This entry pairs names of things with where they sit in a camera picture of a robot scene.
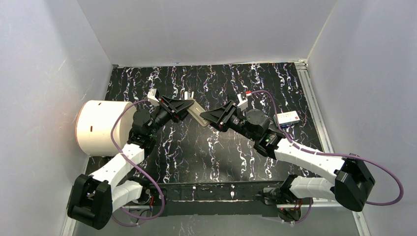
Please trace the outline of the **white remote control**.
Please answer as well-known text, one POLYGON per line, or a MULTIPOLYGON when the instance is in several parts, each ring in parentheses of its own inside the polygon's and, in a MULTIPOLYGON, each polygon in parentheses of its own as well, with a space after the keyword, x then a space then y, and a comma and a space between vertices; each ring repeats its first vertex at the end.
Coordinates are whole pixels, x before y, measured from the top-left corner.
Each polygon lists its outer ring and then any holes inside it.
POLYGON ((187 109, 187 111, 201 127, 207 127, 210 124, 209 121, 200 116, 201 113, 205 112, 205 109, 195 100, 193 100, 193 104, 187 109))

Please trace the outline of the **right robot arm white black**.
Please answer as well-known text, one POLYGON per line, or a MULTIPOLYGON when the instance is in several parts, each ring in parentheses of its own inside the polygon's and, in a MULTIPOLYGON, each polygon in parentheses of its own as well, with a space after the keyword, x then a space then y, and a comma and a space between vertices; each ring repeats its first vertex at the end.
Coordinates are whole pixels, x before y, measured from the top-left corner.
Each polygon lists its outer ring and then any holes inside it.
POLYGON ((280 187, 262 194, 269 201, 321 198, 337 201, 351 211, 360 212, 375 185, 364 161, 337 158, 292 143, 281 131, 273 128, 261 110, 252 109, 244 114, 233 101, 229 101, 218 109, 200 113, 200 117, 218 131, 232 129, 254 141, 254 149, 264 157, 292 163, 318 174, 318 177, 288 176, 280 187))

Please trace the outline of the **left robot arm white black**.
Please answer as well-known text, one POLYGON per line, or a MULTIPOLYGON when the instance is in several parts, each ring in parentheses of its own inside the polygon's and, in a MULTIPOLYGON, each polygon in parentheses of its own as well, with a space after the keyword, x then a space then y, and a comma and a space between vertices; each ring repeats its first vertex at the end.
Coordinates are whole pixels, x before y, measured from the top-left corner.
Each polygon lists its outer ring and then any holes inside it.
POLYGON ((85 154, 110 161, 75 179, 68 217, 100 230, 115 210, 141 198, 143 185, 124 177, 151 153, 156 132, 170 121, 183 120, 194 104, 193 99, 165 96, 148 101, 156 107, 153 113, 132 102, 90 100, 83 105, 76 121, 77 144, 85 154))

